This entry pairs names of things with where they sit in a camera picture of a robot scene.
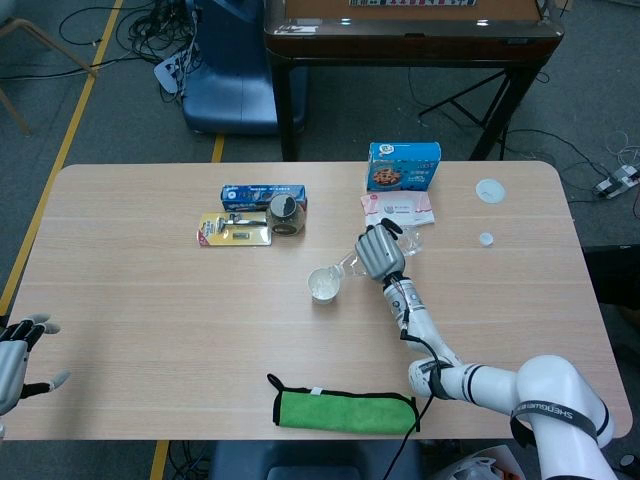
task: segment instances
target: chair leg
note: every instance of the chair leg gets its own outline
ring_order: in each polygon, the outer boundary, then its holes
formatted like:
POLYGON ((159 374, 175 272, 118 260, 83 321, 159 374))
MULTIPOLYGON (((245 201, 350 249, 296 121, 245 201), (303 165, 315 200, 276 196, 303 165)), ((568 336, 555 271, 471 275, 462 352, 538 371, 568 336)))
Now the chair leg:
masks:
POLYGON ((4 94, 4 92, 2 91, 1 88, 0 88, 0 103, 2 103, 4 105, 4 107, 7 109, 9 114, 16 121, 16 123, 20 127, 20 130, 22 131, 22 133, 25 134, 25 135, 31 135, 31 130, 29 129, 29 125, 27 125, 27 122, 25 121, 25 119, 15 109, 15 107, 9 101, 9 98, 4 94))
POLYGON ((68 48, 56 42, 44 30, 41 30, 34 23, 30 22, 29 20, 25 20, 24 18, 14 19, 14 23, 17 23, 18 28, 24 29, 27 33, 29 33, 32 37, 34 37, 40 43, 46 45, 51 49, 58 50, 60 53, 69 57, 71 60, 77 63, 78 66, 86 70, 87 73, 92 77, 96 76, 96 71, 92 69, 86 62, 81 60, 78 56, 72 53, 68 48))

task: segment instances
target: green cloth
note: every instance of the green cloth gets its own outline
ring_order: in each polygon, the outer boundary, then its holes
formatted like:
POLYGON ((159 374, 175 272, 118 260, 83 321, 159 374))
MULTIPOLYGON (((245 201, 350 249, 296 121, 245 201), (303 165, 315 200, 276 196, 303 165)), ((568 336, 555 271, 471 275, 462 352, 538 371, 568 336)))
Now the green cloth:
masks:
POLYGON ((418 419, 412 397, 329 390, 316 395, 305 388, 286 388, 276 377, 271 377, 269 381, 279 391, 273 406, 273 421, 281 427, 401 435, 418 419))

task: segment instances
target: yellow floor line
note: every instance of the yellow floor line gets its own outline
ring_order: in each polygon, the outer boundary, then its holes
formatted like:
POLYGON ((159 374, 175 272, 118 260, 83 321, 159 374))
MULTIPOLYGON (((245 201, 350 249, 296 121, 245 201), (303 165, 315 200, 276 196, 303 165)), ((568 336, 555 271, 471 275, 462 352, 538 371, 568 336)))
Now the yellow floor line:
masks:
MULTIPOLYGON (((122 6, 122 2, 123 0, 115 0, 113 8, 120 8, 122 6)), ((96 51, 95 57, 93 58, 94 65, 96 63, 102 62, 102 59, 104 58, 104 54, 107 50, 107 45, 109 44, 109 39, 111 38, 111 34, 113 32, 113 27, 116 24, 118 13, 119 10, 111 10, 111 15, 109 15, 109 20, 107 21, 107 25, 104 27, 104 33, 101 37, 102 41, 100 42, 98 50, 96 51)), ((53 186, 53 181, 55 180, 56 175, 64 165, 64 161, 67 158, 67 154, 69 153, 69 149, 71 148, 73 138, 76 135, 78 124, 80 123, 80 119, 82 118, 84 109, 87 106, 87 101, 89 100, 89 95, 91 94, 91 89, 93 88, 94 83, 95 78, 92 76, 87 76, 87 81, 84 84, 84 88, 82 89, 82 93, 80 94, 80 98, 78 99, 78 103, 76 104, 76 109, 73 112, 71 121, 69 122, 69 127, 67 127, 67 133, 62 140, 60 150, 58 150, 58 156, 56 157, 56 161, 53 163, 53 167, 51 168, 51 173, 49 174, 47 183, 44 186, 42 196, 40 197, 40 201, 38 202, 36 211, 33 214, 33 218, 31 219, 31 223, 29 224, 27 233, 24 236, 22 246, 18 251, 18 256, 16 257, 16 261, 13 264, 13 268, 9 273, 9 278, 7 279, 7 284, 5 285, 2 292, 2 297, 0 297, 0 315, 6 315, 7 311, 9 310, 11 299, 13 298, 13 294, 15 293, 16 287, 18 285, 18 280, 20 279, 20 274, 22 273, 22 269, 27 262, 27 257, 29 256, 29 252, 31 251, 31 246, 33 245, 33 241, 36 238, 36 233, 38 232, 38 228, 40 227, 40 220, 42 219, 42 213, 44 212, 44 207, 47 204, 49 192, 51 191, 51 187, 53 186)))
POLYGON ((156 452, 153 454, 149 480, 162 480, 164 478, 164 465, 167 463, 167 452, 169 452, 169 440, 158 440, 156 442, 156 452))
POLYGON ((211 155, 212 163, 222 162, 222 151, 224 150, 224 135, 221 133, 216 135, 216 141, 213 144, 213 154, 211 155))

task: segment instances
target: power strip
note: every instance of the power strip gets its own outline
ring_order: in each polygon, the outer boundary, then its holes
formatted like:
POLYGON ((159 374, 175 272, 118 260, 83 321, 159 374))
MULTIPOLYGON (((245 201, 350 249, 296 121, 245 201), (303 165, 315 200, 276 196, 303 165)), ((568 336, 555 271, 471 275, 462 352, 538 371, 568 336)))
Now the power strip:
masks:
POLYGON ((640 183, 638 169, 631 165, 623 165, 609 178, 597 184, 594 190, 599 197, 611 199, 635 187, 638 183, 640 183))

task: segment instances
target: blue package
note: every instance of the blue package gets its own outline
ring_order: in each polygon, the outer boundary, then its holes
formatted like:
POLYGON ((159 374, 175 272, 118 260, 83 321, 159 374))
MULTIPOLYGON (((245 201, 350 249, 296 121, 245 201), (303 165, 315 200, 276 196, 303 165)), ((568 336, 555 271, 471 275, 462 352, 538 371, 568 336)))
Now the blue package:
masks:
POLYGON ((425 191, 440 163, 440 144, 371 143, 367 191, 425 191))
POLYGON ((271 199, 281 193, 291 195, 307 209, 304 185, 224 185, 220 200, 227 212, 254 212, 266 210, 271 199))

